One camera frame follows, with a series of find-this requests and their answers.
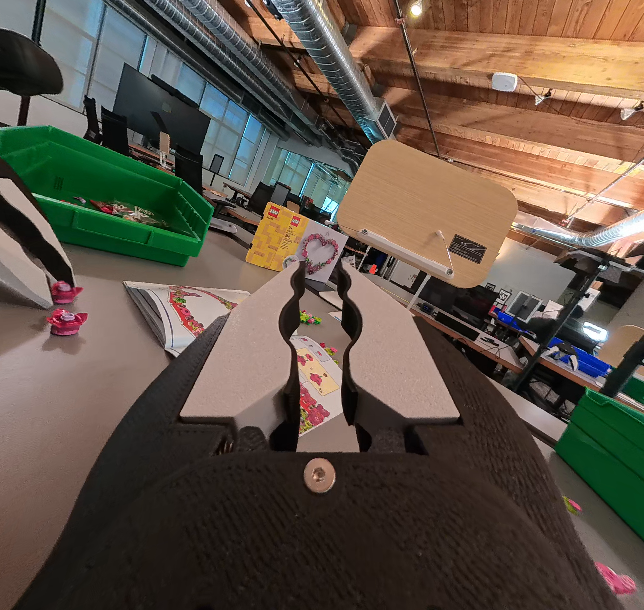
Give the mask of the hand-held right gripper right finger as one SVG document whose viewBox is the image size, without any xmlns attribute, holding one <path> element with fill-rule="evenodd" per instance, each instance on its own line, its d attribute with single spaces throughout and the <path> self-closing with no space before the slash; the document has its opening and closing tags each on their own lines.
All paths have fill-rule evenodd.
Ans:
<svg viewBox="0 0 644 610">
<path fill-rule="evenodd" d="M 418 428 L 458 425 L 459 410 L 410 311 L 346 261 L 338 270 L 337 293 L 349 338 L 342 411 L 359 451 L 369 451 L 380 435 L 405 450 Z"/>
</svg>

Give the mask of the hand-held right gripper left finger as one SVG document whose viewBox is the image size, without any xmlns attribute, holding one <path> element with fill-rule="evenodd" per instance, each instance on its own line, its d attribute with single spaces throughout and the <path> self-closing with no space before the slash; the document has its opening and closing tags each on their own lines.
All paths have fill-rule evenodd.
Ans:
<svg viewBox="0 0 644 610">
<path fill-rule="evenodd" d="M 300 325 L 303 262 L 293 261 L 227 317 L 180 420 L 259 428 L 274 450 L 296 450 L 300 377 L 291 337 Z"/>
</svg>

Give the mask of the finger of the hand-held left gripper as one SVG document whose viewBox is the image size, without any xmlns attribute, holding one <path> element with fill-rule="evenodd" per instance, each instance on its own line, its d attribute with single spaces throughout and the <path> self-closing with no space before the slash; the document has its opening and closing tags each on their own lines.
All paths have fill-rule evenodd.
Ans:
<svg viewBox="0 0 644 610">
<path fill-rule="evenodd" d="M 1 225 L 56 282 L 76 286 L 71 263 L 43 209 L 20 176 L 1 160 Z"/>
<path fill-rule="evenodd" d="M 1 217 L 1 288 L 35 307 L 53 306 L 45 271 L 31 260 L 5 221 Z"/>
</svg>

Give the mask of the pink lego flower piece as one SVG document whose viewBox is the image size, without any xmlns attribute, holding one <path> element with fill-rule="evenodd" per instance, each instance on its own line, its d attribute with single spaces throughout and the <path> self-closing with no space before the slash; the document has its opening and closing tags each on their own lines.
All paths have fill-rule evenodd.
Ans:
<svg viewBox="0 0 644 610">
<path fill-rule="evenodd" d="M 46 322 L 50 325 L 52 335 L 68 337 L 77 335 L 87 319 L 87 313 L 74 313 L 64 308 L 58 308 L 46 317 Z"/>
<path fill-rule="evenodd" d="M 50 286 L 52 301 L 55 305 L 73 303 L 83 291 L 83 287 L 73 286 L 65 281 L 58 281 Z"/>
</svg>

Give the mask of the lego instruction booklet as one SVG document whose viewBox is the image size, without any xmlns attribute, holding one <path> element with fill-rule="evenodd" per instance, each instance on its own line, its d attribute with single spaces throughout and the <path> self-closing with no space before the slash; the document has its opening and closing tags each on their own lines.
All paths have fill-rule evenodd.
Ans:
<svg viewBox="0 0 644 610">
<path fill-rule="evenodd" d="M 174 357 L 218 317 L 226 316 L 249 297 L 246 291 L 124 282 L 126 292 L 166 352 Z M 342 413 L 341 368 L 335 349 L 296 331 L 290 342 L 297 354 L 300 382 L 300 436 Z"/>
</svg>

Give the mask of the clear bags of lego pieces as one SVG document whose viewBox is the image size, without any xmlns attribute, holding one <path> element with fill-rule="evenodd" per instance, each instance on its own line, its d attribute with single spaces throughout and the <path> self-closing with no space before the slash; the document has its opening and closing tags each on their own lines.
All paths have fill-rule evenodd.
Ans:
<svg viewBox="0 0 644 610">
<path fill-rule="evenodd" d="M 161 228 L 167 231 L 171 230 L 170 224 L 156 212 L 131 203 L 118 202 L 116 200 L 105 202 L 86 199 L 82 196 L 73 196 L 70 199 L 58 199 L 58 201 L 75 207 L 84 207 L 93 211 L 102 212 L 109 216 L 118 217 L 142 225 Z"/>
</svg>

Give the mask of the yellow lego box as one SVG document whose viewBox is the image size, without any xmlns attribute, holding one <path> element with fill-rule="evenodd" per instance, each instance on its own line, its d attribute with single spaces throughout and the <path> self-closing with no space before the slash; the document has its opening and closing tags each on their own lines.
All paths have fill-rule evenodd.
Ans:
<svg viewBox="0 0 644 610">
<path fill-rule="evenodd" d="M 348 236 L 270 202 L 257 227 L 246 262 L 282 271 L 288 259 L 301 261 L 306 278 L 326 283 L 341 258 Z"/>
</svg>

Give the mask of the green plastic bin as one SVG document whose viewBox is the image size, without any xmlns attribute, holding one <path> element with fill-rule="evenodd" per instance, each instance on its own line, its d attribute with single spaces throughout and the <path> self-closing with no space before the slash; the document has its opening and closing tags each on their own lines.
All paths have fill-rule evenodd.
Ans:
<svg viewBox="0 0 644 610">
<path fill-rule="evenodd" d="M 643 539 L 643 411 L 586 389 L 554 449 Z"/>
<path fill-rule="evenodd" d="M 202 249 L 214 208 L 172 174 L 50 125 L 1 128 L 1 159 L 32 192 L 61 242 L 179 267 Z M 171 230 L 58 201 L 73 196 L 138 205 Z"/>
</svg>

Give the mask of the black office chair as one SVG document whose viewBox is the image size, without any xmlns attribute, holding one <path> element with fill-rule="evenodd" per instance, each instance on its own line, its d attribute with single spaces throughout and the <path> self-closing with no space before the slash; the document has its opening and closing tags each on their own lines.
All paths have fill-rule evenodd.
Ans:
<svg viewBox="0 0 644 610">
<path fill-rule="evenodd" d="M 101 107 L 102 145 L 108 149 L 130 157 L 126 116 L 116 114 Z"/>
<path fill-rule="evenodd" d="M 174 174 L 182 179 L 198 195 L 203 195 L 203 156 L 185 147 L 176 145 L 174 153 Z"/>
</svg>

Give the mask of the black domed object on stem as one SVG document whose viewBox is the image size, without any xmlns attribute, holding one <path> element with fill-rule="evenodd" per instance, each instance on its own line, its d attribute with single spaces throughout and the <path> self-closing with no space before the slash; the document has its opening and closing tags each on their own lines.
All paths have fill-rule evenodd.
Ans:
<svg viewBox="0 0 644 610">
<path fill-rule="evenodd" d="M 1 28 L 1 90 L 20 97 L 17 125 L 26 125 L 30 99 L 64 87 L 55 59 L 27 36 Z"/>
</svg>

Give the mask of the large black monitor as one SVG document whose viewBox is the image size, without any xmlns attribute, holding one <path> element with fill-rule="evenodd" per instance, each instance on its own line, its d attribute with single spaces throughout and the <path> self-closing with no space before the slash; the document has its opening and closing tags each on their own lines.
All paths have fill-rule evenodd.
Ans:
<svg viewBox="0 0 644 610">
<path fill-rule="evenodd" d="M 125 117 L 127 127 L 158 147 L 160 133 L 170 137 L 171 148 L 180 146 L 199 155 L 211 119 L 196 102 L 160 79 L 150 79 L 124 64 L 112 111 Z"/>
</svg>

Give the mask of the overhead lamp on pole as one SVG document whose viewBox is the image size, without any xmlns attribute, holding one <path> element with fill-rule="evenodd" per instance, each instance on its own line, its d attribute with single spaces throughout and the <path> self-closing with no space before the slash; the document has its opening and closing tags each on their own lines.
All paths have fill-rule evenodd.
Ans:
<svg viewBox="0 0 644 610">
<path fill-rule="evenodd" d="M 580 304 L 581 299 L 595 281 L 612 280 L 613 276 L 619 279 L 621 274 L 630 272 L 643 276 L 642 268 L 634 266 L 608 252 L 589 247 L 571 249 L 560 254 L 556 259 L 556 262 L 560 265 L 564 265 L 568 261 L 575 263 L 574 269 L 578 274 L 582 275 L 583 282 L 568 304 L 560 311 L 558 317 L 554 320 L 554 324 L 551 325 L 549 333 L 544 337 L 543 341 L 539 342 L 535 353 L 510 387 L 514 393 L 521 396 L 527 392 L 527 385 L 535 367 L 542 358 L 545 358 L 546 351 L 550 349 L 550 342 L 558 336 L 562 327 L 568 322 L 575 308 Z"/>
</svg>

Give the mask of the blue storage bin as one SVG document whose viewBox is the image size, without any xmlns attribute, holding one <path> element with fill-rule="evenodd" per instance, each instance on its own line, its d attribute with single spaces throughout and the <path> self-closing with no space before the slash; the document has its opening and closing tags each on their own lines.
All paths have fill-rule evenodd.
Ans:
<svg viewBox="0 0 644 610">
<path fill-rule="evenodd" d="M 611 370 L 611 365 L 558 338 L 554 338 L 549 343 L 549 350 L 544 353 L 544 356 L 567 364 L 569 368 L 591 378 L 605 377 Z"/>
</svg>

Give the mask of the silver ventilation duct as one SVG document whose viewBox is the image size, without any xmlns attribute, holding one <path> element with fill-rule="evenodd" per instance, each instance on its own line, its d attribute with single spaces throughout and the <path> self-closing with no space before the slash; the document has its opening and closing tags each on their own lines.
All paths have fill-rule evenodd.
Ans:
<svg viewBox="0 0 644 610">
<path fill-rule="evenodd" d="M 308 145 L 324 145 L 321 117 L 221 3 L 217 0 L 142 1 Z"/>
<path fill-rule="evenodd" d="M 371 143 L 393 137 L 396 122 L 350 53 L 324 0 L 270 0 Z"/>
<path fill-rule="evenodd" d="M 617 221 L 612 225 L 582 233 L 551 223 L 546 219 L 518 212 L 512 227 L 526 235 L 569 247 L 600 248 L 624 238 L 643 234 L 643 211 Z"/>
</svg>

